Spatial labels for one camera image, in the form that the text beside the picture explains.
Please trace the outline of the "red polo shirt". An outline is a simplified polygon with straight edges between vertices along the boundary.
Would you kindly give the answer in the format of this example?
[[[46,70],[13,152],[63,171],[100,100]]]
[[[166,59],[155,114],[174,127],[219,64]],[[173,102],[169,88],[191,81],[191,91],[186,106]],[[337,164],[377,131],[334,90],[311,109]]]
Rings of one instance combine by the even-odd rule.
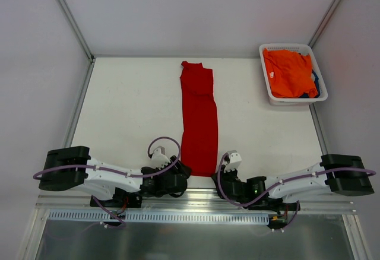
[[[218,157],[218,116],[213,70],[201,63],[181,63],[183,134],[181,161],[194,176],[210,177]]]

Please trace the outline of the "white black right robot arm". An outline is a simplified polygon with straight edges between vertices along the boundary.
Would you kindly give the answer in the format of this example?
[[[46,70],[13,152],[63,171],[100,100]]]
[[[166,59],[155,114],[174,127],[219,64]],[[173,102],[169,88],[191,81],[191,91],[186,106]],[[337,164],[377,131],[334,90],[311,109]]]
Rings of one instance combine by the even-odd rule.
[[[221,199],[248,210],[296,210],[305,197],[334,193],[365,196],[374,193],[370,178],[376,173],[366,169],[359,156],[326,154],[316,164],[284,175],[257,176],[242,181],[237,151],[227,152],[212,175]]]

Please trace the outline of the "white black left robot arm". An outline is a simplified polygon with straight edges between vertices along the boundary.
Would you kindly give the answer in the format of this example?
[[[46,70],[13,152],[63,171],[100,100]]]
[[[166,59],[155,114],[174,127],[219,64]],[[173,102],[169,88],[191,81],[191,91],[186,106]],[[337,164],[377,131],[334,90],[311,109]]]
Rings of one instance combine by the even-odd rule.
[[[179,197],[188,187],[191,168],[176,156],[168,157],[164,147],[155,148],[148,155],[151,164],[138,170],[101,162],[90,157],[89,151],[84,146],[49,151],[43,171],[34,177],[39,189],[85,192],[117,207],[130,194]]]

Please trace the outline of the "blue t shirt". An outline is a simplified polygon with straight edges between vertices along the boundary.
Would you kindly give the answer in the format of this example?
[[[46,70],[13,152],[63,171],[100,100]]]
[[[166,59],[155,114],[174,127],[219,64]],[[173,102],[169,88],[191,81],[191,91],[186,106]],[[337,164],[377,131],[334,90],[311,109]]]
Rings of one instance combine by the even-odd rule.
[[[316,89],[316,95],[312,97],[310,93],[303,93],[301,96],[299,96],[299,99],[316,99],[321,95],[320,86],[319,86],[319,78],[314,70],[312,70],[311,78]]]

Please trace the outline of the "orange t shirt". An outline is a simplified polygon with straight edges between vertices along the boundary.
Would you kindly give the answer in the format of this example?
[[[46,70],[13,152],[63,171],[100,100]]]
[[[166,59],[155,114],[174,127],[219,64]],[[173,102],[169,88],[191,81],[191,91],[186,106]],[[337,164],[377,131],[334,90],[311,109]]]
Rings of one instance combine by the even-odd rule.
[[[303,93],[316,95],[312,59],[289,50],[263,50],[271,93],[276,98],[297,99]]]

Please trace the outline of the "white plastic laundry basket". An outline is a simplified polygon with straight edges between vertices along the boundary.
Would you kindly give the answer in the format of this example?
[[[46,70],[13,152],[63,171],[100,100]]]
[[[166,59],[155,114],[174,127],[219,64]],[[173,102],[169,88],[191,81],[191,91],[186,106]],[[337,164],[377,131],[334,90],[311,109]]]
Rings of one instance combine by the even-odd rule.
[[[310,46],[268,43],[259,47],[271,105],[309,105],[325,101],[328,92]]]

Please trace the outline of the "aluminium mounting rail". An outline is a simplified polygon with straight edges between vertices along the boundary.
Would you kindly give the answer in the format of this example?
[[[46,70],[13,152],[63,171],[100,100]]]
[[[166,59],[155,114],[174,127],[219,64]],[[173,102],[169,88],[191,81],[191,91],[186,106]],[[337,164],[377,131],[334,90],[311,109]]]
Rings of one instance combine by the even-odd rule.
[[[77,191],[40,192],[37,208],[90,208],[91,196]],[[238,207],[218,197],[215,189],[188,189],[180,198],[163,196],[145,198],[144,210],[189,211],[189,212],[232,212]],[[347,214],[357,213],[356,205],[348,197],[320,195],[300,201],[300,212],[306,214]]]

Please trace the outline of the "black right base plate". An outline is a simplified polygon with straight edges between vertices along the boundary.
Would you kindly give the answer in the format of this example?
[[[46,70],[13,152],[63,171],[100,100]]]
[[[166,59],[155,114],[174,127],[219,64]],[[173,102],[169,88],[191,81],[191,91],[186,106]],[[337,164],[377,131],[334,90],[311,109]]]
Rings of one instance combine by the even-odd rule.
[[[285,203],[283,199],[264,198],[258,202],[248,206],[248,210],[252,211],[274,211],[279,213],[280,211],[296,211],[297,202]]]

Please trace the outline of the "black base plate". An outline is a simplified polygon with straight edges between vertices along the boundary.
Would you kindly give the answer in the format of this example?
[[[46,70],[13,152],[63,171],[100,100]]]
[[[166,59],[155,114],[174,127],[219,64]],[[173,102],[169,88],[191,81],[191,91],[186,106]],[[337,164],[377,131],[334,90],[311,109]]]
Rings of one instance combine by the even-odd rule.
[[[105,208],[122,208],[125,204],[127,208],[141,208],[142,200],[142,196],[137,193],[122,193],[116,198],[99,202]]]
[[[248,206],[248,210],[252,211],[274,211],[279,213],[280,211],[296,211],[297,202],[285,203],[283,199],[264,198],[258,202]]]

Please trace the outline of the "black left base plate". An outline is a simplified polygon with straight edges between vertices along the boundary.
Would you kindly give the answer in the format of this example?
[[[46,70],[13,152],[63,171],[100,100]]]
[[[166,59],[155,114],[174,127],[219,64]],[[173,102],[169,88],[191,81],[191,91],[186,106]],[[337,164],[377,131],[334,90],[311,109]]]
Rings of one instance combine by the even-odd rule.
[[[142,196],[137,193],[122,193],[116,198],[99,202],[105,208],[122,208],[125,204],[127,208],[141,208],[142,200]]]

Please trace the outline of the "aluminium frame post left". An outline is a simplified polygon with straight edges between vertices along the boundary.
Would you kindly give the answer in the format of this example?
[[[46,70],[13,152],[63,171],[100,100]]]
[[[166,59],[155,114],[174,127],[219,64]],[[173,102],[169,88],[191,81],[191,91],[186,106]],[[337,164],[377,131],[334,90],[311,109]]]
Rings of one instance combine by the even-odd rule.
[[[65,19],[68,22],[68,25],[70,26],[71,30],[74,33],[74,36],[76,37],[81,49],[83,50],[85,56],[90,62],[94,61],[94,54],[92,53],[86,39],[83,36],[82,31],[80,30],[80,27],[74,18],[74,15],[72,11],[70,10],[70,7],[67,3],[67,0],[56,0],[59,8],[61,9]]]

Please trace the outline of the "aluminium frame post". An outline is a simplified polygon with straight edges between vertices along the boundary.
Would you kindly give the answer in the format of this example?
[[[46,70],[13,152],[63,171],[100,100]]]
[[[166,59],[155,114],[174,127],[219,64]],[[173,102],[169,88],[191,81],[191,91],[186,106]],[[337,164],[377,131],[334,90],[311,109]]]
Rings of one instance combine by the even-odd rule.
[[[71,30],[74,33],[74,36],[76,37],[81,49],[83,50],[85,56],[90,62],[94,61],[94,54],[92,53],[86,39],[83,36],[82,31],[80,30],[80,27],[74,18],[74,15],[72,11],[70,10],[70,7],[67,3],[67,0],[56,0],[59,8],[61,9],[65,19],[68,22],[68,25],[70,26]]]
[[[313,48],[318,40],[321,38],[323,32],[327,28],[329,22],[333,18],[335,12],[338,10],[340,4],[343,0],[332,0],[329,7],[327,8],[322,20],[318,24],[316,30],[314,31],[311,39],[309,40],[308,46]]]

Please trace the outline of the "aluminium frame post right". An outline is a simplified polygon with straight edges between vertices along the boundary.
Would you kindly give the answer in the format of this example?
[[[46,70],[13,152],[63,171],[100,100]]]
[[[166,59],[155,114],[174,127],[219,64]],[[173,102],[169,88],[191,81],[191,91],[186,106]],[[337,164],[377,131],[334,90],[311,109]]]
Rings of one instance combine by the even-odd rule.
[[[332,0],[329,7],[327,8],[322,20],[318,24],[316,30],[314,31],[311,39],[309,40],[308,46],[313,48],[318,40],[321,38],[323,32],[327,28],[329,22],[333,18],[335,12],[338,10],[340,4],[343,0]]]

